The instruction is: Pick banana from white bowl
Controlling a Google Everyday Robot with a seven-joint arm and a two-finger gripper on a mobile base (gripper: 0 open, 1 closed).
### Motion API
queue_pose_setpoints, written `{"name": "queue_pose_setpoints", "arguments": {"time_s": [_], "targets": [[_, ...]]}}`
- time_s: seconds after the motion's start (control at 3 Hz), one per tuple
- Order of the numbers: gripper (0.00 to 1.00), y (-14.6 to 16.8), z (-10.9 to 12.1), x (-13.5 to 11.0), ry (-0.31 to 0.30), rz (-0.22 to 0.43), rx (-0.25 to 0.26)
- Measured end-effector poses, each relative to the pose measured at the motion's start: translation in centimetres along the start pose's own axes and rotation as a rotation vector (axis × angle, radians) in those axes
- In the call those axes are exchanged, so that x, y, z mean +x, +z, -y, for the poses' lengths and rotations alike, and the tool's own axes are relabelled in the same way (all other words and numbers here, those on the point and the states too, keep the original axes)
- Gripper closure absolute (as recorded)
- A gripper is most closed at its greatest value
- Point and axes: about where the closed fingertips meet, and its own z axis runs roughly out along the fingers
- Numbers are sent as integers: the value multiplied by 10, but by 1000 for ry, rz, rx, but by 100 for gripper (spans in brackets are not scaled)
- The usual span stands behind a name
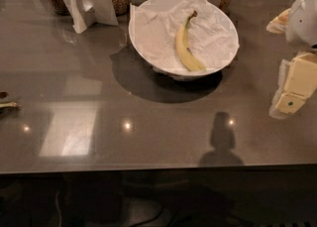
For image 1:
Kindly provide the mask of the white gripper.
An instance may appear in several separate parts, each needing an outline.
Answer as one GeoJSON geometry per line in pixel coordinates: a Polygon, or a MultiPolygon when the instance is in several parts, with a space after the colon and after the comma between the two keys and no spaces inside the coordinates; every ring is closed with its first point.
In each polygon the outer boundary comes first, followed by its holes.
{"type": "MultiPolygon", "coordinates": [[[[266,30],[286,35],[294,46],[317,49],[317,0],[295,0],[271,20],[266,30]]],[[[286,119],[299,111],[317,89],[317,55],[300,52],[292,60],[283,59],[278,71],[278,89],[271,100],[269,116],[286,119]]]]}

